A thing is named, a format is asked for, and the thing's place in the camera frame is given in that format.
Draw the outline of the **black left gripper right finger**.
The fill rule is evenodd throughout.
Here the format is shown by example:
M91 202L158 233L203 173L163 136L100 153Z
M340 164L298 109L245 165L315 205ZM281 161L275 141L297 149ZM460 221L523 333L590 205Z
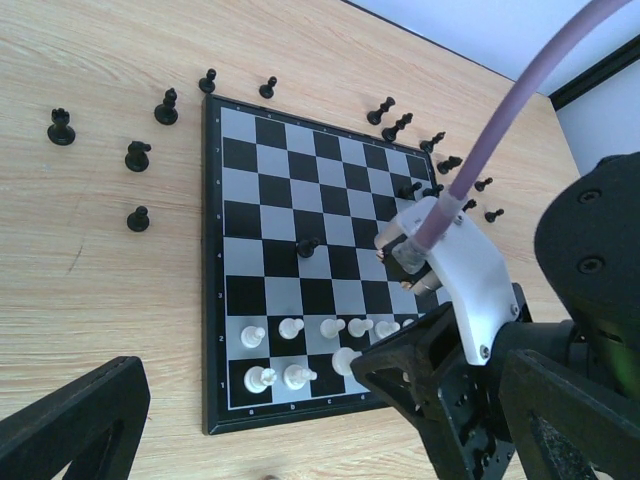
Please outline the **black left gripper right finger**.
M499 390L529 479L639 477L639 404L531 350L508 354Z

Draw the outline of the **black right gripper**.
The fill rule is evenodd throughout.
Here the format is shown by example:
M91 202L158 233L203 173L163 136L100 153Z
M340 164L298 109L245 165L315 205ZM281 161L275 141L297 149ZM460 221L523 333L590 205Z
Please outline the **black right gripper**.
M614 327L585 312L535 323L522 289L515 293L520 314L484 367L467 365L453 306L441 297L350 369L416 429L440 479L500 479L514 454L530 479L614 475Z

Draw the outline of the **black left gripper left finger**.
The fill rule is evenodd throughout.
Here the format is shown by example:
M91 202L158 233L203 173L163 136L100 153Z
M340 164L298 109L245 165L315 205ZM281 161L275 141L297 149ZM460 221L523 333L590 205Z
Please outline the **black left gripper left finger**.
M149 405L141 359L116 357L1 421L1 477L126 479Z

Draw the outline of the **white piece bottom row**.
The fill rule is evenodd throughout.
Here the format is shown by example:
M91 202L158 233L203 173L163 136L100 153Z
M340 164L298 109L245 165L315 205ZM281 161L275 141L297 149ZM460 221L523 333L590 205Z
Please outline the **white piece bottom row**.
M289 365L283 372L283 381L290 390L300 390L317 378L318 374L315 371L298 364Z
M273 386L277 380L277 373L272 368L253 366L244 374L243 382L247 391L260 394Z
M351 364L362 355L360 351L355 351L350 347L341 347L332 355L332 368L334 371L343 376L349 377L353 375Z

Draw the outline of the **white piece lowest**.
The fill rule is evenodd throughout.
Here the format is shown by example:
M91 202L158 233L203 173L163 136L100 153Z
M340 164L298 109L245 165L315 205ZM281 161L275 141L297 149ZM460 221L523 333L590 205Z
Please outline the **white piece lowest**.
M247 349L259 347L266 336L266 330L260 326L247 326L241 332L241 343Z

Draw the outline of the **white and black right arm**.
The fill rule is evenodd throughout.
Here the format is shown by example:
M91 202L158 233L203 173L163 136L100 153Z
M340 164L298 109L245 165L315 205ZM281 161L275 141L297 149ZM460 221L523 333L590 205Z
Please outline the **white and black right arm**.
M403 288L448 300L346 362L418 432L441 479L639 475L639 157L602 159L546 209L536 260L568 313L532 320L494 244L460 215L425 260L401 245L435 205L376 239Z

